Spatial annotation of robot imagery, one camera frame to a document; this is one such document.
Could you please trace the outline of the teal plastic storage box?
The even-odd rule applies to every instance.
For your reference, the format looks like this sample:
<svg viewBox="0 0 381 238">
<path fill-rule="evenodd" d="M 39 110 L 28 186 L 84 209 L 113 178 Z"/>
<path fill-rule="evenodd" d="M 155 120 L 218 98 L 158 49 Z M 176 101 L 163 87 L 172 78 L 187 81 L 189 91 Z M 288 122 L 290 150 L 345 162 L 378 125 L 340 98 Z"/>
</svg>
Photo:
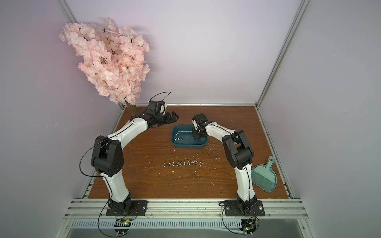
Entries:
<svg viewBox="0 0 381 238">
<path fill-rule="evenodd" d="M 206 146 L 208 138 L 204 137 L 199 140 L 195 140 L 192 135 L 193 125 L 178 125 L 172 129 L 171 142 L 176 148 L 185 148 L 185 149 L 202 149 Z M 183 140 L 175 141 L 175 134 L 181 133 Z"/>
</svg>

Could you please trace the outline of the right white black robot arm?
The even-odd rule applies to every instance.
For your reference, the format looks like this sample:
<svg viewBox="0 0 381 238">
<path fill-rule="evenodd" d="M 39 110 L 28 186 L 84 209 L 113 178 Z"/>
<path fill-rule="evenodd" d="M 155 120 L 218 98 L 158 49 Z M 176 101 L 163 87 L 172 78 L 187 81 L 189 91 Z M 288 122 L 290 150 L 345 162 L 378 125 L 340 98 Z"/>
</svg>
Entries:
<svg viewBox="0 0 381 238">
<path fill-rule="evenodd" d="M 194 115 L 192 123 L 194 139 L 211 136 L 222 142 L 227 161 L 236 174 L 238 206 L 243 213 L 248 213 L 257 203 L 250 175 L 255 154 L 244 131 L 225 128 L 208 120 L 203 113 Z"/>
</svg>

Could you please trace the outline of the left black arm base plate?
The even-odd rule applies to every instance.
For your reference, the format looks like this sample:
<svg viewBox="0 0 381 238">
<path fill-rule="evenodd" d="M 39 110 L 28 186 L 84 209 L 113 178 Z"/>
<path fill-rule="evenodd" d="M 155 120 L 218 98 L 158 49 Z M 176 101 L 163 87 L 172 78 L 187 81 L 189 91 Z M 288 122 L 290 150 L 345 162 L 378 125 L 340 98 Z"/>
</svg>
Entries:
<svg viewBox="0 0 381 238">
<path fill-rule="evenodd" d="M 147 204 L 147 200 L 126 200 L 121 203 L 110 200 L 106 216 L 145 216 Z"/>
</svg>

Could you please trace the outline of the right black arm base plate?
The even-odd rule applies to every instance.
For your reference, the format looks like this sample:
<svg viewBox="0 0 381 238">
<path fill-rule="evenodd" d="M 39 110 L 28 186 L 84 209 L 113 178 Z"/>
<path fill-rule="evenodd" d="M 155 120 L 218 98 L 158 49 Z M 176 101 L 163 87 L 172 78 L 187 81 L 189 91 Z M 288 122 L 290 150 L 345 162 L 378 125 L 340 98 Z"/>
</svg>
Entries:
<svg viewBox="0 0 381 238">
<path fill-rule="evenodd" d="M 264 217 L 265 209 L 262 201 L 257 200 L 254 204 L 244 204 L 238 200 L 225 200 L 219 203 L 227 217 L 247 216 Z"/>
</svg>

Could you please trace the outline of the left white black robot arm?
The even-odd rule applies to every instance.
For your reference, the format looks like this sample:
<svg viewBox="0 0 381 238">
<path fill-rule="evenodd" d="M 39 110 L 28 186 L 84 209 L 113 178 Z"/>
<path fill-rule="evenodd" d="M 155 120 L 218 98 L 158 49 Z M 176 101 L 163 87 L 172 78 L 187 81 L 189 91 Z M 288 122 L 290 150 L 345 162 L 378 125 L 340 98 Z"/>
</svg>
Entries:
<svg viewBox="0 0 381 238">
<path fill-rule="evenodd" d="M 131 207 L 131 193 L 122 174 L 124 147 L 148 129 L 172 124 L 178 119 L 179 116 L 175 112 L 167 112 L 167 104 L 164 101 L 151 100 L 143 113 L 132 118 L 120 130 L 96 138 L 91 165 L 106 183 L 111 208 L 125 211 Z"/>
</svg>

